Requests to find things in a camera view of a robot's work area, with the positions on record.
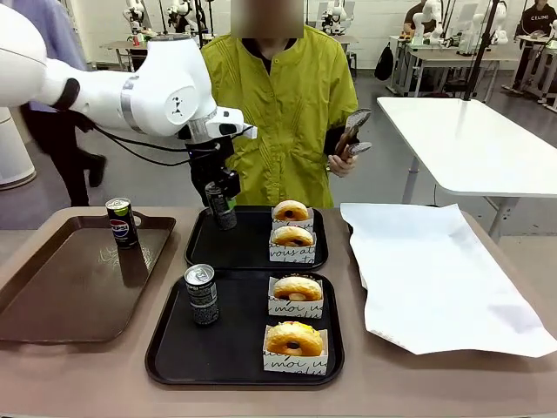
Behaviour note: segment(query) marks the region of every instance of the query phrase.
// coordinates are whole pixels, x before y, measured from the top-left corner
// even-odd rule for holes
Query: black bag
[[[381,81],[387,80],[393,73],[393,52],[391,51],[391,45],[387,44],[381,57],[375,67],[375,77]]]

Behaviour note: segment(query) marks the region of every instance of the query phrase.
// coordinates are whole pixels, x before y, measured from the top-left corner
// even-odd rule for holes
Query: metal tongs
[[[335,155],[338,155],[346,161],[362,152],[366,152],[372,147],[372,144],[369,142],[360,142],[346,147],[346,145],[356,137],[359,128],[367,122],[370,116],[372,116],[371,109],[359,109],[348,117],[346,120],[345,132],[340,137],[340,141],[335,148]]]

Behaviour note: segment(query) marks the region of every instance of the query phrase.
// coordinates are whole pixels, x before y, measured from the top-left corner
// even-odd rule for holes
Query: white paper box
[[[273,244],[271,242],[271,237],[269,237],[269,261],[313,264],[315,262],[317,237],[315,233],[312,233],[312,236],[312,246],[278,246],[277,244]]]
[[[275,283],[279,281],[274,277],[269,279],[269,303],[268,312],[270,315],[294,316],[296,318],[321,318],[323,314],[323,299],[315,301],[282,300],[274,297]],[[323,292],[323,282],[316,280]]]
[[[319,331],[323,339],[323,352],[316,357],[302,357],[298,355],[284,355],[270,353],[265,350],[267,341],[267,332],[269,326],[265,329],[265,338],[263,339],[263,369],[267,372],[284,372],[284,373],[300,373],[300,374],[318,374],[324,376],[327,373],[327,362],[329,361],[329,347],[327,339],[327,330]]]
[[[414,354],[541,357],[557,340],[454,206],[342,204],[370,333]]]
[[[274,231],[281,226],[299,226],[300,228],[304,228],[307,232],[313,233],[313,209],[311,209],[311,207],[307,208],[307,214],[310,215],[308,220],[277,220],[272,217],[271,211],[272,230]]]

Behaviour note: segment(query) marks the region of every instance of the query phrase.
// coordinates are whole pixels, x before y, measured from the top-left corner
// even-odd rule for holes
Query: pepsi logo
[[[127,222],[119,219],[111,219],[111,227],[114,236],[117,238],[125,237],[128,234],[128,231],[130,231],[130,226]]]

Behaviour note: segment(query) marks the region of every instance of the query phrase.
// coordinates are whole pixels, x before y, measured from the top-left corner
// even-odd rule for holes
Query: shoe
[[[103,155],[95,156],[95,164],[89,170],[89,186],[99,187],[103,183],[104,168],[106,167],[106,157]]]

